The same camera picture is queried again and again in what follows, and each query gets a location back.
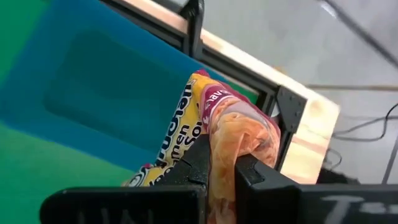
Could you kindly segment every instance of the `blue tray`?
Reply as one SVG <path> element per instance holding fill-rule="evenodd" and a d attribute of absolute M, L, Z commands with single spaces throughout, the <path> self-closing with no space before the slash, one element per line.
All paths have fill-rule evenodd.
<path fill-rule="evenodd" d="M 202 67 L 97 0 L 56 0 L 0 89 L 0 120 L 136 170 Z"/>

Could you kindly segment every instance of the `black corner bracket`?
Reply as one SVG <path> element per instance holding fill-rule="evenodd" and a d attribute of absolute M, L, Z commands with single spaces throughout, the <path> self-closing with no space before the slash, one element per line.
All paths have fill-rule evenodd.
<path fill-rule="evenodd" d="M 205 3 L 203 0 L 189 0 L 179 14 L 188 21 L 187 35 L 182 41 L 182 52 L 194 59 L 201 59 L 203 42 L 200 38 Z"/>
<path fill-rule="evenodd" d="M 280 118 L 284 129 L 295 133 L 299 127 L 306 100 L 292 90 L 280 86 L 276 95 L 276 101 L 279 106 Z"/>

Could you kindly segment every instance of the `crumpled plastic bag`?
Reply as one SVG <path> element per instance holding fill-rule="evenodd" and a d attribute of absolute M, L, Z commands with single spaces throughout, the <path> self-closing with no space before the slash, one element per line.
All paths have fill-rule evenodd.
<path fill-rule="evenodd" d="M 245 96 L 204 70 L 193 73 L 185 86 L 155 164 L 141 167 L 127 185 L 154 185 L 200 134 L 209 134 L 211 147 L 208 223 L 234 224 L 236 158 L 251 153 L 274 167 L 280 130 Z"/>

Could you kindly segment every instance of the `wire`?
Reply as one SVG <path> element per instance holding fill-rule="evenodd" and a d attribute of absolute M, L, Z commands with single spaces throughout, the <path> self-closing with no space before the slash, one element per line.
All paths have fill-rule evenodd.
<path fill-rule="evenodd" d="M 333 169 L 336 169 L 338 166 L 340 166 L 341 162 L 343 161 L 343 156 L 338 151 L 336 151 L 334 149 L 329 148 L 328 153 L 329 152 L 332 152 L 334 155 L 339 157 L 339 161 L 335 165 L 330 167 L 330 170 L 333 170 Z"/>
<path fill-rule="evenodd" d="M 389 119 L 398 119 L 398 117 L 396 117 L 396 116 L 395 116 L 395 117 L 390 117 L 391 112 L 392 112 L 397 106 L 398 106 L 398 103 L 396 103 L 396 104 L 387 112 L 386 116 L 383 117 L 383 118 L 376 118 L 376 119 L 374 119 L 374 120 L 372 120 L 372 121 L 367 121 L 367 122 L 365 122 L 365 123 L 363 123 L 363 124 L 354 126 L 354 127 L 349 128 L 349 129 L 347 129 L 347 130 L 335 132 L 335 133 L 332 134 L 332 138 L 338 139 L 338 140 L 342 140 L 342 141 L 355 141 L 355 142 L 373 142 L 373 141 L 378 141 L 378 140 L 382 139 L 382 138 L 386 135 L 388 120 L 389 120 Z M 352 132 L 352 131 L 355 131 L 355 130 L 357 130 L 357 129 L 359 129 L 359 128 L 363 128 L 363 127 L 365 127 L 365 126 L 368 126 L 368 125 L 370 125 L 370 124 L 374 124 L 374 123 L 376 123 L 376 122 L 378 122 L 378 121 L 382 121 L 382 120 L 384 121 L 384 122 L 383 122 L 383 129 L 382 129 L 382 133 L 381 133 L 381 135 L 380 135 L 379 137 L 376 137 L 376 138 L 350 138 L 350 137 L 339 136 L 339 135 L 342 135 L 342 134 L 348 134 L 348 133 L 350 133 L 350 132 Z"/>

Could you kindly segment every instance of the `snack bag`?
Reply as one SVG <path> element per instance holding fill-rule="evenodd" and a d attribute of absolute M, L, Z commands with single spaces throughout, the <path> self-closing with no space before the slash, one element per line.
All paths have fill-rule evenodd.
<path fill-rule="evenodd" d="M 209 134 L 208 223 L 236 223 L 234 165 L 251 153 L 274 167 L 280 130 L 249 100 L 200 70 L 191 75 L 154 165 L 141 167 L 128 186 L 151 186 L 170 172 L 200 134 Z"/>

